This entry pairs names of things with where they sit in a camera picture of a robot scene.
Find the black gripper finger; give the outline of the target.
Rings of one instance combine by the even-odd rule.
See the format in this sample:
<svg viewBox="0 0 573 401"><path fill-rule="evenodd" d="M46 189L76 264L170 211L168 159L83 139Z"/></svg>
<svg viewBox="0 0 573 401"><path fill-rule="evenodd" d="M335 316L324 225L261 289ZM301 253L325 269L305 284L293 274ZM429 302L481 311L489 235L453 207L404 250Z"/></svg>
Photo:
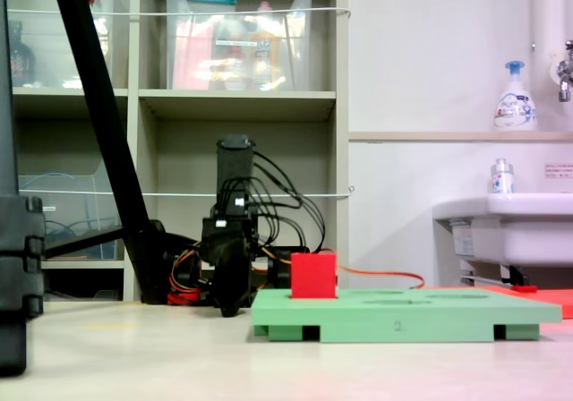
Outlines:
<svg viewBox="0 0 573 401"><path fill-rule="evenodd" d="M238 311L250 302L250 260L246 255L232 261L230 283L230 313Z"/></svg>
<svg viewBox="0 0 573 401"><path fill-rule="evenodd" d="M220 264L215 267L211 293L223 317L231 316L231 289L229 286L230 267Z"/></svg>

